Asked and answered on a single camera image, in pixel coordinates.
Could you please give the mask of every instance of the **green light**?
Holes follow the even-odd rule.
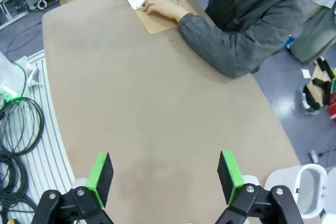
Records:
[[[4,86],[4,87],[3,87],[3,90],[4,90],[6,93],[10,94],[10,95],[12,96],[12,99],[17,98],[17,93],[16,93],[15,91],[11,90],[9,87]]]

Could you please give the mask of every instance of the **gray pants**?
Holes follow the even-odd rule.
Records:
[[[334,9],[322,7],[303,29],[291,45],[290,51],[303,64],[309,64],[323,54],[336,42]]]

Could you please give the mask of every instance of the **blue object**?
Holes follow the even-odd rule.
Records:
[[[284,45],[284,49],[285,49],[286,51],[289,51],[289,52],[290,52],[289,45],[290,45],[294,40],[295,40],[295,38],[294,38],[293,36],[291,36],[291,35],[288,36],[288,39],[287,39],[287,41],[286,41],[286,43],[285,43],[285,45]]]

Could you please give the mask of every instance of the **gray jacket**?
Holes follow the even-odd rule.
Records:
[[[179,28],[189,46],[229,77],[257,70],[304,19],[306,0],[209,0],[203,17],[185,15]]]

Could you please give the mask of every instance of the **person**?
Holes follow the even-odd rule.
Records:
[[[287,46],[302,64],[309,64],[336,42],[336,0],[308,0],[308,16],[313,16],[297,39]]]
[[[176,19],[187,44],[220,73],[255,71],[303,21],[306,0],[209,0],[204,17],[170,0],[145,0],[143,10]]]

